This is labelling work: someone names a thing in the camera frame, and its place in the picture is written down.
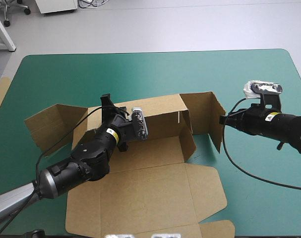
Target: black cable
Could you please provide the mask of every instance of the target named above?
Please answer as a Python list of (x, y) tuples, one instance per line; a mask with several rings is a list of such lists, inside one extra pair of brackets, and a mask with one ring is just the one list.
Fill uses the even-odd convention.
[[(101, 106), (98, 107), (96, 109), (94, 109), (93, 111), (91, 111), (88, 115), (86, 115), (81, 121), (79, 121), (70, 131), (68, 131), (58, 142), (56, 142), (54, 145), (52, 145), (49, 149), (45, 150), (44, 152), (41, 153), (41, 155), (38, 158), (38, 161), (36, 163), (36, 186), (39, 185), (39, 163), (41, 161), (41, 159), (43, 158), (43, 156), (48, 153), (50, 150), (52, 150), (52, 148), (54, 148), (56, 145), (58, 145), (61, 141), (63, 141), (71, 132), (73, 132), (82, 122), (84, 122), (90, 115), (92, 115), (94, 112), (96, 112), (99, 109), (103, 109), (103, 108), (116, 108), (119, 111), (124, 112), (127, 116), (129, 116), (129, 113), (121, 108), (118, 108), (116, 106)], [(27, 200), (21, 205), (21, 207), (19, 208), (19, 210), (16, 211), (16, 213), (14, 213), (12, 215), (12, 217), (3, 225), (3, 227), (0, 229), (0, 234), (6, 229), (6, 227), (12, 222), (12, 220), (25, 208), (25, 206), (28, 204), (28, 202), (30, 201), (30, 199), (32, 198), (32, 196), (36, 193), (37, 187), (35, 187), (35, 190), (31, 193), (31, 195), (27, 198)]]
[[(231, 111), (228, 113), (228, 115), (226, 116), (225, 120), (224, 120), (224, 125), (223, 125), (223, 131), (222, 131), (222, 139), (223, 139), (223, 148), (224, 148), (224, 151), (225, 151), (225, 154), (227, 155), (227, 157), (229, 158), (230, 162), (237, 168), (239, 169), (241, 172), (243, 172), (244, 174), (254, 178), (254, 179), (257, 179), (257, 180), (260, 180), (260, 181), (263, 181), (263, 182), (267, 182), (267, 183), (270, 183), (270, 184), (273, 184), (273, 185), (276, 185), (276, 186), (281, 186), (281, 187), (287, 187), (287, 188), (291, 188), (291, 189), (296, 189), (296, 190), (301, 190), (301, 187), (297, 187), (297, 186), (292, 186), (292, 185), (288, 185), (288, 184), (283, 184), (283, 183), (278, 183), (278, 182), (274, 182), (274, 181), (270, 181), (270, 180), (267, 180), (267, 179), (264, 179), (264, 178), (261, 178), (261, 177), (258, 177), (256, 175), (253, 175), (245, 170), (243, 170), (240, 166), (238, 166), (234, 161), (233, 159), (230, 157), (229, 153), (228, 153), (228, 150), (226, 149), (226, 144), (225, 144), (225, 125), (226, 125), (226, 121), (227, 119), (231, 116), (230, 114), (235, 110), (235, 108), (238, 106), (238, 104), (240, 104), (242, 101), (246, 100), (246, 98), (243, 98), (241, 100), (239, 100), (235, 105), (234, 107), (231, 109)], [(245, 110), (242, 110), (242, 111), (239, 111), (235, 114), (239, 114), (239, 113), (242, 113), (244, 112)]]

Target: white cabinet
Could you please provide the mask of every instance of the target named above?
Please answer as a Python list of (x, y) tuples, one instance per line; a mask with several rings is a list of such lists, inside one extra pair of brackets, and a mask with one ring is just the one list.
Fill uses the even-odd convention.
[(77, 9), (77, 0), (36, 0), (41, 13)]

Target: cable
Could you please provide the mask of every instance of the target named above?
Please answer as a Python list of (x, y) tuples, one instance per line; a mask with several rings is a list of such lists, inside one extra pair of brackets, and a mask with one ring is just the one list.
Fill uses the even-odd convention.
[(99, 0), (77, 0), (77, 4), (80, 8), (92, 8), (92, 9), (96, 9), (99, 6), (104, 5), (105, 3), (107, 3), (109, 0), (102, 0), (102, 2), (99, 2)]
[[(116, 108), (119, 111), (125, 113), (127, 116), (129, 116), (129, 113), (121, 108), (118, 108), (116, 106), (101, 106), (98, 107), (96, 109), (94, 109), (93, 111), (91, 111), (88, 115), (86, 115), (81, 121), (79, 121), (70, 131), (68, 131), (58, 142), (56, 142), (54, 145), (52, 145), (50, 148), (48, 148), (47, 150), (45, 150), (44, 152), (41, 153), (41, 155), (39, 156), (37, 163), (36, 163), (36, 186), (39, 185), (39, 163), (41, 161), (41, 159), (43, 158), (43, 156), (48, 153), (50, 150), (52, 150), (52, 148), (54, 148), (56, 145), (58, 145), (61, 141), (63, 141), (71, 132), (73, 132), (82, 122), (84, 122), (90, 115), (92, 115), (94, 112), (96, 112), (99, 109), (104, 109), (104, 108)], [(6, 229), (6, 227), (12, 222), (13, 219), (15, 219), (15, 217), (25, 208), (25, 206), (28, 204), (28, 202), (30, 201), (30, 199), (32, 198), (32, 196), (36, 193), (37, 187), (35, 187), (34, 191), (31, 193), (31, 195), (27, 198), (26, 202), (23, 203), (21, 205), (21, 207), (19, 208), (19, 210), (16, 211), (16, 213), (14, 215), (12, 215), (12, 217), (3, 225), (3, 227), (0, 229), (0, 234)]]
[[(235, 108), (236, 108), (242, 101), (244, 101), (244, 100), (246, 100), (246, 98), (243, 98), (243, 99), (239, 100), (239, 101), (234, 105), (234, 107), (231, 109), (231, 111), (228, 113), (228, 115), (226, 116), (226, 118), (225, 118), (225, 120), (224, 120), (224, 125), (223, 125), (223, 130), (222, 130), (223, 148), (224, 148), (225, 154), (226, 154), (227, 157), (229, 158), (230, 162), (231, 162), (237, 169), (239, 169), (241, 172), (243, 172), (244, 174), (246, 174), (246, 175), (248, 175), (248, 176), (250, 176), (250, 177), (252, 177), (252, 178), (254, 178), (254, 179), (257, 179), (257, 180), (260, 180), (260, 181), (263, 181), (263, 182), (266, 182), (266, 183), (270, 183), (270, 184), (273, 184), (273, 185), (276, 185), (276, 186), (280, 186), (280, 187), (287, 187), (287, 188), (291, 188), (291, 189), (301, 190), (301, 187), (292, 186), (292, 185), (283, 184), (283, 183), (278, 183), (278, 182), (270, 181), (270, 180), (267, 180), (267, 179), (258, 177), (258, 176), (256, 176), (256, 175), (253, 175), (253, 174), (251, 174), (251, 173), (249, 173), (249, 172), (243, 170), (240, 166), (238, 166), (238, 165), (233, 161), (233, 159), (231, 158), (231, 156), (229, 155), (228, 150), (227, 150), (227, 148), (226, 148), (226, 144), (225, 144), (225, 125), (226, 125), (226, 121), (227, 121), (227, 119), (228, 119), (230, 116), (234, 115), (234, 114), (232, 114), (232, 115), (230, 115), (230, 114), (231, 114), (231, 113), (235, 110)], [(244, 111), (245, 111), (245, 110), (236, 112), (235, 115), (236, 115), (236, 114), (239, 114), (239, 113), (242, 113), (242, 112), (244, 112)]]

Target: yellow label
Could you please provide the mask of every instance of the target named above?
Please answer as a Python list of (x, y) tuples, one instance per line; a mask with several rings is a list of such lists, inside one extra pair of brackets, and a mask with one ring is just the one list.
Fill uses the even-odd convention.
[(278, 114), (280, 114), (280, 113), (270, 113), (270, 114), (268, 114), (265, 121), (271, 121), (275, 117), (275, 115), (278, 115)]
[(119, 143), (119, 140), (120, 140), (119, 135), (117, 135), (117, 133), (113, 129), (110, 129), (110, 128), (108, 128), (106, 130), (106, 132), (109, 133), (109, 134), (111, 134), (115, 138), (116, 145), (117, 145)]

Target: chair wheel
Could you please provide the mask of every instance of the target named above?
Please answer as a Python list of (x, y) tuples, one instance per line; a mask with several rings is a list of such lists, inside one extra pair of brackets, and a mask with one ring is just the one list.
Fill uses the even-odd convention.
[(8, 27), (8, 26), (10, 26), (10, 21), (3, 21), (3, 25), (5, 26), (5, 27)]
[(26, 8), (24, 9), (23, 11), (26, 15), (29, 15), (31, 13), (30, 9), (29, 8)]

